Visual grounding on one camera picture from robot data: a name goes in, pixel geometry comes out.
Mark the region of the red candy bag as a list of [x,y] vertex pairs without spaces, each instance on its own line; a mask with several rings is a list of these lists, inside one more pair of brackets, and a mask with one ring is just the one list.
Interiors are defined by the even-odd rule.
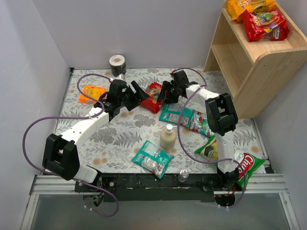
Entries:
[[249,42],[267,39],[283,41],[289,35],[287,20],[279,10],[242,13],[243,24]]
[[158,96],[160,95],[162,85],[153,82],[145,90],[145,92],[150,96],[150,98],[141,102],[141,107],[157,114],[164,106],[164,101],[158,102]]

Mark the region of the orange candy bag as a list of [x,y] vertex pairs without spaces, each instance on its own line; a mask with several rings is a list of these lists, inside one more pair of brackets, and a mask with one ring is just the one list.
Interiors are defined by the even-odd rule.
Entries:
[[232,20],[242,21],[244,11],[249,13],[269,12],[276,9],[274,0],[229,0],[226,9]]

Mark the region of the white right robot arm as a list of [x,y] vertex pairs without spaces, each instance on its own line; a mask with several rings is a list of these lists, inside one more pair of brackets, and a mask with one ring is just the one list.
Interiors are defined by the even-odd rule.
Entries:
[[[185,68],[178,68],[172,71],[170,75],[173,79],[171,81],[163,81],[158,101],[175,104],[180,96],[187,98],[177,120],[177,135],[181,148],[189,158],[196,162],[216,164],[217,179],[214,182],[220,188],[231,188],[239,179],[238,162],[235,161],[233,143],[238,116],[232,98],[228,93],[218,94],[205,89],[206,83],[199,85],[194,81],[189,81],[184,70]],[[218,160],[216,161],[198,160],[190,155],[182,144],[180,121],[184,109],[190,100],[194,100],[206,108],[208,125],[215,136],[218,148]]]

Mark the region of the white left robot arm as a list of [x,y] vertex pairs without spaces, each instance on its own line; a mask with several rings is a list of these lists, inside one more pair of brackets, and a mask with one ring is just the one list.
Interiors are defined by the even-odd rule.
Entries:
[[135,82],[110,80],[109,90],[96,100],[86,117],[60,135],[51,134],[45,145],[42,165],[65,180],[93,183],[98,170],[80,163],[78,149],[98,129],[108,124],[125,107],[131,111],[150,96]]

